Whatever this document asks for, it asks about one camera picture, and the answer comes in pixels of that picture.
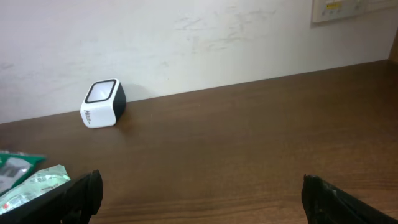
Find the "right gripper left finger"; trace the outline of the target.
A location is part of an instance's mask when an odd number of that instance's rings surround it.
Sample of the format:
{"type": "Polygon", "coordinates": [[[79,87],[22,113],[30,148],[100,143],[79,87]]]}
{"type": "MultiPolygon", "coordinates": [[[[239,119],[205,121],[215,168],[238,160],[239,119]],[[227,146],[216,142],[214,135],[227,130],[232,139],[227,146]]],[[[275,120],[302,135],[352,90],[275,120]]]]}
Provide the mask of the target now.
{"type": "Polygon", "coordinates": [[[1,223],[89,223],[102,199],[103,180],[94,170],[3,213],[1,223]]]}

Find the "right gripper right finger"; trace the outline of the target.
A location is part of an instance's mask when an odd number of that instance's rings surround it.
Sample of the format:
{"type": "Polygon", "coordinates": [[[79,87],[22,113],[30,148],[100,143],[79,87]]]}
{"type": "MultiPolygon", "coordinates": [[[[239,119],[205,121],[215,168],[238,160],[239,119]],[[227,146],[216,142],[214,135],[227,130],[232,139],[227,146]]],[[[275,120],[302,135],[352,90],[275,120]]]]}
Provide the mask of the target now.
{"type": "Polygon", "coordinates": [[[303,177],[301,196],[308,224],[397,224],[395,218],[315,175],[303,177]]]}

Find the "mint green tissue pack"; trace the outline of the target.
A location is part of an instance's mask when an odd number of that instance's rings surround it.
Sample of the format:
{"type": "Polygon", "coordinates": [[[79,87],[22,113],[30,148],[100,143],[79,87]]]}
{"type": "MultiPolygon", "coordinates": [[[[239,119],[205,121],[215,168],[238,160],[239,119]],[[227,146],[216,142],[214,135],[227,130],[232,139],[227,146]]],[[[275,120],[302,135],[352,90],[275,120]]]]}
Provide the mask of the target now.
{"type": "Polygon", "coordinates": [[[66,169],[56,165],[34,173],[1,196],[1,215],[70,181],[66,169]]]}

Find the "green 3M wipes pack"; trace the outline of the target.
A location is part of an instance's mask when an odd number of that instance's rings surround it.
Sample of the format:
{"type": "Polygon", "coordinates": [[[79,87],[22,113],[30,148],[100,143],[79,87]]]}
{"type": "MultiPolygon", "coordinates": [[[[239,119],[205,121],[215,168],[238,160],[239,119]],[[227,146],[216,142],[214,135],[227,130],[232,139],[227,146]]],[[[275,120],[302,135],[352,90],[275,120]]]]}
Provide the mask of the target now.
{"type": "Polygon", "coordinates": [[[1,195],[28,178],[45,156],[1,151],[1,195]]]}

